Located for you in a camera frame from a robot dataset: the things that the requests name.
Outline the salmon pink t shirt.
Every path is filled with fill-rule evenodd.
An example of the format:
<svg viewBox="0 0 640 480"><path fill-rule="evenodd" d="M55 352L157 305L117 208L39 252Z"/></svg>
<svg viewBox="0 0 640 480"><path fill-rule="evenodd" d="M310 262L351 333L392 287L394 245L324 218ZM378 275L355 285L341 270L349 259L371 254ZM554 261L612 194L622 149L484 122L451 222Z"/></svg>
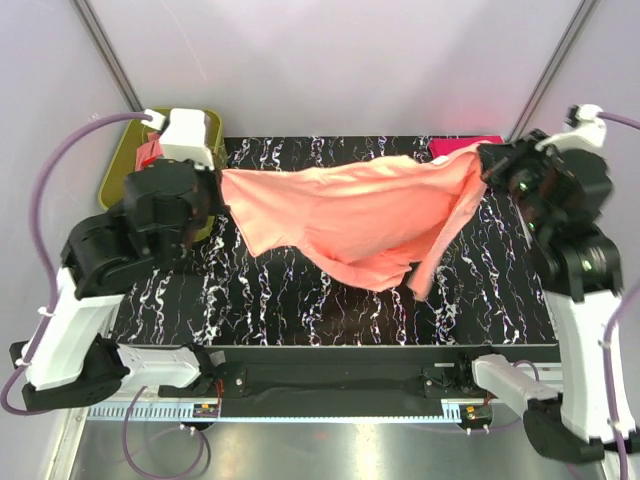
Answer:
<svg viewBox="0 0 640 480"><path fill-rule="evenodd" d="M227 169L225 204L252 256L295 247L331 278L429 294L450 243L484 196L471 146L428 163L384 156L298 172Z"/></svg>

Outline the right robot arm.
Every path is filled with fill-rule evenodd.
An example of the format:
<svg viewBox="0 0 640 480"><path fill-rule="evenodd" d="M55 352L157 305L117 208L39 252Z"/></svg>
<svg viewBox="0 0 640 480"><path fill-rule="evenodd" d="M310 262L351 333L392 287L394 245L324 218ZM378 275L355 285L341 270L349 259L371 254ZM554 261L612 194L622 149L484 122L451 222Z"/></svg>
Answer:
<svg viewBox="0 0 640 480"><path fill-rule="evenodd" d="M563 386L531 379L498 354L454 371L466 396L485 390L523 421L543 457L572 464L639 450L619 356L620 253L597 226L613 190L606 161L575 134L540 131L510 144L481 144L484 182L509 194L530 237L531 262L556 325Z"/></svg>

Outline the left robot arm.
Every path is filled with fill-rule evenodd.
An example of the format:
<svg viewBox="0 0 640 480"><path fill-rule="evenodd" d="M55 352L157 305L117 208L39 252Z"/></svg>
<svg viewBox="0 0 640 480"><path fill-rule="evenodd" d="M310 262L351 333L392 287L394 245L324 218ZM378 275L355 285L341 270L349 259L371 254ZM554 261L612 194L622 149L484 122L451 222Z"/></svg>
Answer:
<svg viewBox="0 0 640 480"><path fill-rule="evenodd" d="M88 407L125 388L156 386L162 397L203 397L215 386L206 350L126 347L101 334L134 283L182 260L210 215L225 210L221 174L192 161L160 159L129 174L124 195L70 232L54 277L48 325L10 347L27 379L29 415Z"/></svg>

